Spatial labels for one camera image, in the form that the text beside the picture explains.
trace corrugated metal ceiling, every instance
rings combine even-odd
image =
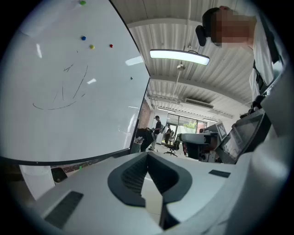
[[[188,0],[113,0],[125,22],[132,23],[155,18],[187,19]],[[202,15],[211,7],[228,6],[246,15],[254,15],[254,10],[241,0],[192,0],[191,20],[202,21]],[[178,74],[176,69],[180,61],[169,59],[152,59],[151,49],[183,50],[187,30],[186,45],[192,50],[210,57],[208,66],[184,62],[186,69],[181,73],[179,80],[201,82],[214,88],[239,97],[244,103],[251,101],[249,75],[252,71],[253,53],[246,48],[219,48],[213,43],[199,46],[195,34],[195,24],[188,27],[184,24],[154,23],[142,24],[130,28],[130,31],[139,47],[151,75],[159,75],[172,78]],[[147,89],[147,95],[164,95],[171,97],[175,84],[170,82],[152,80]],[[248,110],[246,106],[232,101],[226,97],[203,90],[199,87],[177,85],[173,98],[191,98],[214,105],[214,109],[230,115],[239,115]],[[167,102],[160,104],[153,101],[156,106],[166,107]]]

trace whiteboard frame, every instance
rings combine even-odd
[[[124,19],[120,15],[119,11],[117,10],[117,8],[113,4],[113,2],[111,0],[108,0],[108,1],[110,2],[110,4],[114,8],[114,10],[118,14],[118,16],[120,17],[121,21],[124,23],[124,25],[125,25],[126,29],[128,30],[131,38],[133,39],[133,42],[134,42],[134,44],[135,44],[135,46],[136,46],[139,54],[141,55],[141,57],[143,59],[143,62],[145,64],[146,70],[147,70],[148,75],[149,75],[149,80],[148,80],[148,83],[147,83],[147,86],[146,86],[146,89],[145,89],[145,93],[144,93],[144,96],[143,96],[143,99],[142,99],[141,107],[140,107],[140,111],[141,111],[142,105],[143,105],[143,102],[144,102],[144,98],[145,98],[145,94],[146,94],[146,91],[147,91],[147,88],[148,88],[148,85],[149,85],[149,82],[150,82],[150,77],[151,77],[150,76],[150,72],[149,72],[149,70],[147,68],[147,65],[145,63],[145,60],[144,60],[144,58],[143,58],[143,56],[142,56],[142,54],[141,54],[141,52],[139,50],[139,47],[138,47],[138,45],[137,45],[137,43],[136,43],[133,35],[131,34],[131,32],[130,32],[128,26],[127,26],[127,24],[125,23]],[[79,163],[79,162],[86,162],[86,161],[94,160],[94,159],[97,159],[97,158],[100,158],[100,157],[103,157],[103,158],[104,157],[121,157],[121,156],[130,154],[130,151],[131,151],[131,148],[133,146],[134,139],[135,139],[135,135],[136,135],[136,132],[137,132],[137,127],[138,127],[138,118],[137,118],[136,126],[135,126],[135,129],[134,129],[134,133],[133,133],[132,138],[131,138],[130,146],[128,148],[126,148],[126,149],[122,149],[122,150],[119,150],[119,151],[116,151],[116,152],[112,152],[112,153],[107,153],[107,154],[98,155],[98,156],[95,156],[95,157],[83,158],[83,159],[75,159],[75,160],[69,160],[69,161],[55,161],[55,162],[24,161],[24,160],[11,159],[11,158],[7,158],[7,157],[3,157],[3,156],[0,156],[0,160],[3,160],[5,162],[11,163],[11,164],[19,164],[19,165],[29,165],[29,166],[56,166],[56,165],[67,165],[67,164],[73,164],[73,163]]]

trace whiteboard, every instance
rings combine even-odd
[[[129,148],[150,75],[111,3],[86,2],[47,1],[11,40],[0,68],[0,156],[59,162]]]

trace ceiling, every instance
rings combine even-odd
[[[155,107],[181,111],[199,118],[235,119],[248,111],[252,101],[249,76],[253,52],[249,48],[219,48],[207,42],[199,45],[195,28],[211,7],[228,6],[239,13],[254,15],[242,0],[113,0],[132,33],[151,74],[147,97]],[[209,56],[207,66],[171,59],[152,59],[151,49],[194,50]],[[213,105],[202,110],[182,105],[185,98]]]

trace green tree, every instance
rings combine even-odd
[[[197,122],[194,122],[194,123],[185,123],[183,124],[184,127],[188,127],[188,128],[191,128],[191,129],[196,129],[197,127]]]

